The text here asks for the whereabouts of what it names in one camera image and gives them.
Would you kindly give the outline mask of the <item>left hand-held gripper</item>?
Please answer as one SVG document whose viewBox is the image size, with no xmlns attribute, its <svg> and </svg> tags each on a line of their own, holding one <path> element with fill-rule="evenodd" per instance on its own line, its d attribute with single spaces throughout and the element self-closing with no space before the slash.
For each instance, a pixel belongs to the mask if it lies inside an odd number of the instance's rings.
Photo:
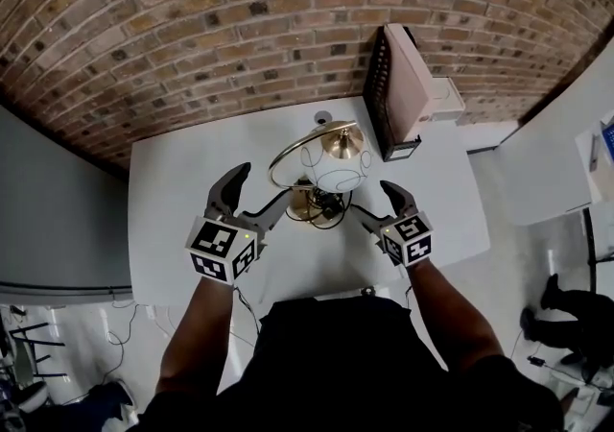
<svg viewBox="0 0 614 432">
<path fill-rule="evenodd" d="M 205 217 L 195 218 L 185 245 L 194 270 L 225 285 L 233 285 L 260 257 L 265 233 L 285 215 L 293 198 L 293 190 L 286 189 L 259 211 L 233 218 L 250 169 L 250 162 L 239 164 L 211 186 Z"/>
</svg>

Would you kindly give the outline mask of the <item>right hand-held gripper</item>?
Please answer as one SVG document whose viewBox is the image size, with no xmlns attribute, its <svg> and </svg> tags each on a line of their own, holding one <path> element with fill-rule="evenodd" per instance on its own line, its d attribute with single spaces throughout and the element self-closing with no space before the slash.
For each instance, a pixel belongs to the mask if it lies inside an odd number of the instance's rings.
<svg viewBox="0 0 614 432">
<path fill-rule="evenodd" d="M 432 252 L 432 225 L 424 211 L 416 213 L 413 195 L 402 186 L 381 180 L 396 217 L 378 217 L 360 205 L 352 205 L 352 215 L 370 234 L 380 237 L 384 253 L 395 266 L 411 267 Z"/>
</svg>

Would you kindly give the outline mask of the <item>white globe arc lamp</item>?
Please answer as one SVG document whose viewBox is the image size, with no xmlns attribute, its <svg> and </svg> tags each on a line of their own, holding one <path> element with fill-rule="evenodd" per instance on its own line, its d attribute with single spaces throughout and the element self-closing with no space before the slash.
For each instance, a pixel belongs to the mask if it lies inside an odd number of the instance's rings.
<svg viewBox="0 0 614 432">
<path fill-rule="evenodd" d="M 279 181 L 275 172 L 284 160 L 296 155 L 300 176 L 291 183 Z M 292 192 L 286 215 L 294 222 L 318 230 L 338 226 L 349 209 L 353 192 L 369 173 L 372 153 L 355 120 L 318 124 L 277 156 L 269 165 L 269 181 Z"/>
</svg>

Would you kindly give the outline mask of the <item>person's left forearm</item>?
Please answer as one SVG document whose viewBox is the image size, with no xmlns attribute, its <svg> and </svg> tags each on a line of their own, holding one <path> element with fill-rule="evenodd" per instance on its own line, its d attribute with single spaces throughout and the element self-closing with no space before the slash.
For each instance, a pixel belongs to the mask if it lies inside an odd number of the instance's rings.
<svg viewBox="0 0 614 432">
<path fill-rule="evenodd" d="M 228 352 L 233 287 L 203 277 L 167 346 L 155 391 L 217 394 Z"/>
</svg>

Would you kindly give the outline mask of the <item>person's right forearm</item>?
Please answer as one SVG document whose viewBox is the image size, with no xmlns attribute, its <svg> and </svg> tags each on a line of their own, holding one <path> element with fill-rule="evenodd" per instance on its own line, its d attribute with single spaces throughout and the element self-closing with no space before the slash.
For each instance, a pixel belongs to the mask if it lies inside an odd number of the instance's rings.
<svg viewBox="0 0 614 432">
<path fill-rule="evenodd" d="M 449 371 L 464 372 L 504 354 L 488 320 L 428 258 L 408 275 L 423 323 Z"/>
</svg>

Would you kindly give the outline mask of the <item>white desk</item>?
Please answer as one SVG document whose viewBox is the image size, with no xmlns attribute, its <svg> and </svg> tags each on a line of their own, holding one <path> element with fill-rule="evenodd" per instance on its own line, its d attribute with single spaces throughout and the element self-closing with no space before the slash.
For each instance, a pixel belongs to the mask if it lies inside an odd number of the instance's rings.
<svg viewBox="0 0 614 432">
<path fill-rule="evenodd" d="M 240 207 L 260 209 L 281 184 L 301 171 L 299 157 L 290 156 L 270 174 L 272 159 L 308 133 L 321 111 L 356 121 L 367 139 L 374 138 L 364 101 L 353 97 L 239 115 L 133 145 L 129 254 L 132 292 L 138 302 L 180 305 L 191 298 L 200 277 L 185 244 L 195 218 L 204 212 L 209 188 L 229 169 L 249 162 Z M 428 124 L 419 146 L 406 159 L 373 159 L 353 200 L 378 216 L 391 213 L 382 180 L 410 191 L 426 213 L 434 229 L 431 258 L 439 267 L 489 249 L 478 185 L 452 122 Z M 401 277 L 375 238 L 351 215 L 327 230 L 282 218 L 266 242 L 261 257 L 238 280 L 253 305 L 334 294 Z"/>
</svg>

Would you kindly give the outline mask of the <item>black perforated file holder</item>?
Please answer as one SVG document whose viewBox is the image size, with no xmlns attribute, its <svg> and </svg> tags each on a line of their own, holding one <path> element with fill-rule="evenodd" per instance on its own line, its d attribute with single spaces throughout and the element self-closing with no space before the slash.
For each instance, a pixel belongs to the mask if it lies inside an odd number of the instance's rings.
<svg viewBox="0 0 614 432">
<path fill-rule="evenodd" d="M 385 27 L 375 33 L 375 42 L 369 60 L 362 97 L 374 131 L 380 156 L 384 162 L 410 158 L 421 144 L 420 136 L 397 143 L 392 134 L 387 99 L 390 88 L 391 51 Z"/>
</svg>

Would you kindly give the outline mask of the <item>white flat box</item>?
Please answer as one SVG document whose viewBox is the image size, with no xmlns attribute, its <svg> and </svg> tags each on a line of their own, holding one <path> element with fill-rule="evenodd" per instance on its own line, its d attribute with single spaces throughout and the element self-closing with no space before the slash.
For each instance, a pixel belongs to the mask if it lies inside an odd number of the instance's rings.
<svg viewBox="0 0 614 432">
<path fill-rule="evenodd" d="M 465 112 L 465 103 L 454 82 L 447 77 L 434 77 L 428 105 L 430 121 L 458 121 Z"/>
</svg>

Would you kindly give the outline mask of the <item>person's black clothing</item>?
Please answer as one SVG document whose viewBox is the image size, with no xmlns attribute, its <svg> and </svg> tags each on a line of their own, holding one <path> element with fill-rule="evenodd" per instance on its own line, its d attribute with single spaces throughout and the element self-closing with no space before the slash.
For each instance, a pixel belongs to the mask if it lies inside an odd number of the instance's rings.
<svg viewBox="0 0 614 432">
<path fill-rule="evenodd" d="M 393 300 L 275 304 L 241 378 L 165 392 L 130 432 L 563 432 L 555 394 L 504 356 L 449 372 Z"/>
</svg>

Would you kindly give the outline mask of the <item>grey refrigerator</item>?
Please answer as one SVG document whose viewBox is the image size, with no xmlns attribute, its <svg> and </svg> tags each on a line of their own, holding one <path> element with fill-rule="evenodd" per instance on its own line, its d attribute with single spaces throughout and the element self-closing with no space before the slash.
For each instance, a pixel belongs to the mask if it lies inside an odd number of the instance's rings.
<svg viewBox="0 0 614 432">
<path fill-rule="evenodd" d="M 131 295 L 127 185 L 0 107 L 0 303 Z"/>
</svg>

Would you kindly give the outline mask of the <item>white cabinet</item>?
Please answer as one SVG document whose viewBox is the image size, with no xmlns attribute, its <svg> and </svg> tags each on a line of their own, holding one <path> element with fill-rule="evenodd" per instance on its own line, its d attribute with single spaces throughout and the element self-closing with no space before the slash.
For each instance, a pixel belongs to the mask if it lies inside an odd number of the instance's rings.
<svg viewBox="0 0 614 432">
<path fill-rule="evenodd" d="M 614 164 L 602 141 L 601 122 L 614 123 L 614 115 L 609 120 L 597 121 L 576 137 L 593 204 L 614 202 Z"/>
</svg>

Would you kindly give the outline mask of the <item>blue book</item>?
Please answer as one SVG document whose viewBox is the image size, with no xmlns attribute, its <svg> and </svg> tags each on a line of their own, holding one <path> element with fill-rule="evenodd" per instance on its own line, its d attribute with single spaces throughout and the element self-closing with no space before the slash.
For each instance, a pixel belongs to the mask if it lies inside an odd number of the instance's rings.
<svg viewBox="0 0 614 432">
<path fill-rule="evenodd" d="M 601 122 L 602 141 L 609 157 L 614 164 L 614 123 L 605 125 Z"/>
</svg>

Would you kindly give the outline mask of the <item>black tripod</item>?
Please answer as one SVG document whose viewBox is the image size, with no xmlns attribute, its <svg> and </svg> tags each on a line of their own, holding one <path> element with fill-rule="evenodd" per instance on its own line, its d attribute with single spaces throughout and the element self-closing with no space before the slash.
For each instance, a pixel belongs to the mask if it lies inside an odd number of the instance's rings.
<svg viewBox="0 0 614 432">
<path fill-rule="evenodd" d="M 40 365 L 52 359 L 52 355 L 47 352 L 38 354 L 38 348 L 65 348 L 66 344 L 59 339 L 51 330 L 49 322 L 28 324 L 18 326 L 9 331 L 16 349 L 23 349 L 27 358 L 33 378 L 37 379 L 59 379 L 68 376 L 66 372 L 45 371 L 40 369 Z"/>
</svg>

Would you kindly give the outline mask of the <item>white round stool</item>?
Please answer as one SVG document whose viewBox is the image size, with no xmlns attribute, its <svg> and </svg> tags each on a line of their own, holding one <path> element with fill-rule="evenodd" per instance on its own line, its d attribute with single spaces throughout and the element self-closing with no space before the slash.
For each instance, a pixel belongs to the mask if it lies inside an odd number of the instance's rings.
<svg viewBox="0 0 614 432">
<path fill-rule="evenodd" d="M 31 414 L 42 407 L 49 398 L 47 383 L 39 381 L 21 389 L 16 394 L 16 406 L 24 413 Z"/>
</svg>

